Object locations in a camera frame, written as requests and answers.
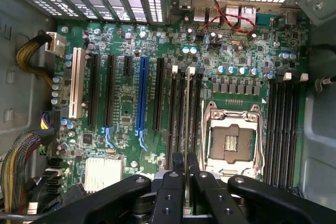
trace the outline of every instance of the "white connector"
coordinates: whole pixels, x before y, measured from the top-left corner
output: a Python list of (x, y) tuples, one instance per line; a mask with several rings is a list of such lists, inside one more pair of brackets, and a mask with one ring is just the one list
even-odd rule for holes
[(69, 118), (82, 117), (82, 96), (85, 70), (85, 50), (74, 48), (70, 86)]
[(58, 33), (53, 33), (48, 31), (47, 34), (52, 37), (50, 43), (46, 43), (46, 52), (51, 52), (54, 55), (64, 57), (65, 54), (65, 37), (59, 35)]

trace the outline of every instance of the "chip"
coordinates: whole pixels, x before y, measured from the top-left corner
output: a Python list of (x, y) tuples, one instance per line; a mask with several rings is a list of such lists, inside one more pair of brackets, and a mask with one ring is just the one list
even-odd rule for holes
[(83, 134), (83, 143), (84, 144), (92, 144), (92, 135), (91, 134)]

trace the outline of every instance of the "sleeved cable bundle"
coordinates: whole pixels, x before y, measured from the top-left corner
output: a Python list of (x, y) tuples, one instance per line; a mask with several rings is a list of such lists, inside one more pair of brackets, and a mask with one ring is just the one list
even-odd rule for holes
[(27, 43), (25, 43), (20, 50), (17, 52), (16, 61), (19, 67), (28, 73), (36, 74), (42, 77), (46, 82), (52, 86), (52, 80), (43, 68), (37, 68), (30, 66), (29, 62), (31, 57), (36, 53), (36, 51), (43, 46), (45, 43), (50, 43), (52, 38), (47, 34), (42, 34), (34, 37)]

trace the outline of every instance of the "heatsink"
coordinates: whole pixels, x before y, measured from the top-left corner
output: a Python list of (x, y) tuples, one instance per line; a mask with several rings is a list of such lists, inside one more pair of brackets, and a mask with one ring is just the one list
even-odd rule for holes
[(121, 180), (122, 159), (90, 157), (85, 162), (84, 189), (93, 194)]

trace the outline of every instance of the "capacitor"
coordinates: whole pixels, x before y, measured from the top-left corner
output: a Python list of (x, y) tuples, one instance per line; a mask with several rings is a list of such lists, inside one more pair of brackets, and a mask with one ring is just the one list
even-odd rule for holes
[(140, 33), (139, 33), (139, 36), (140, 36), (140, 38), (144, 38), (144, 37), (146, 37), (146, 32), (145, 31), (141, 31)]
[(96, 36), (100, 35), (100, 29), (93, 30), (93, 34)]
[(74, 137), (76, 134), (74, 131), (69, 131), (68, 132), (68, 137)]
[(61, 125), (63, 125), (63, 126), (67, 126), (68, 123), (69, 123), (69, 120), (68, 120), (68, 119), (66, 119), (66, 118), (62, 118), (62, 119), (61, 119)]
[(61, 102), (61, 100), (59, 98), (54, 97), (51, 99), (50, 102), (52, 103), (52, 105), (58, 105)]
[(51, 96), (52, 96), (52, 97), (55, 97), (55, 98), (56, 98), (56, 97), (59, 97), (59, 95), (60, 95), (60, 94), (59, 94), (59, 92), (58, 92), (57, 90), (54, 90), (53, 92), (51, 92)]
[(62, 85), (61, 84), (58, 84), (58, 83), (54, 83), (51, 88), (53, 90), (60, 90), (62, 88)]
[(69, 130), (74, 129), (75, 127), (76, 127), (76, 122), (68, 122), (68, 124), (67, 124), (67, 128), (68, 128)]
[(280, 42), (278, 42), (278, 41), (274, 41), (274, 42), (273, 42), (273, 47), (274, 47), (274, 48), (279, 48), (279, 47), (280, 47)]
[(71, 60), (66, 60), (66, 61), (65, 61), (65, 66), (66, 66), (67, 68), (71, 68), (71, 66), (72, 66), (72, 61), (71, 61)]
[(189, 47), (182, 48), (182, 53), (188, 54), (189, 53)]
[(231, 67), (227, 68), (227, 73), (228, 74), (233, 74), (234, 72), (235, 72), (235, 68), (234, 67), (231, 66)]
[(240, 75), (240, 76), (242, 76), (242, 75), (244, 75), (246, 73), (246, 69), (245, 68), (239, 68), (238, 69), (238, 74)]
[(196, 47), (191, 47), (191, 48), (190, 48), (190, 53), (191, 53), (192, 55), (195, 55), (195, 54), (197, 53), (197, 49), (196, 49)]
[(65, 55), (65, 58), (66, 58), (67, 60), (71, 60), (71, 59), (72, 59), (72, 54), (68, 52), (68, 53)]
[(86, 43), (90, 43), (90, 37), (87, 36), (86, 34), (83, 34), (82, 39), (83, 39)]
[(68, 145), (66, 143), (61, 143), (57, 146), (57, 150), (64, 150), (68, 147)]
[(267, 80), (271, 80), (271, 79), (273, 79), (273, 74), (272, 73), (265, 74), (264, 78), (267, 79)]
[(209, 40), (213, 40), (216, 37), (216, 33), (213, 31), (212, 33), (210, 33), (209, 35)]
[(289, 60), (296, 60), (296, 53), (294, 53), (294, 52), (291, 52), (290, 54), (289, 54)]
[(252, 68), (252, 69), (250, 69), (249, 73), (250, 73), (250, 76), (252, 76), (252, 77), (256, 76), (258, 74), (258, 69)]
[(61, 76), (54, 76), (53, 77), (53, 82), (54, 83), (60, 83), (62, 82), (63, 78)]
[(282, 52), (282, 53), (279, 54), (279, 58), (280, 58), (281, 60), (288, 60), (288, 58), (289, 58), (289, 53), (287, 53), (287, 52)]
[(219, 66), (219, 67), (217, 68), (217, 72), (218, 72), (218, 73), (223, 73), (224, 70), (225, 70), (225, 68), (224, 68), (223, 66)]

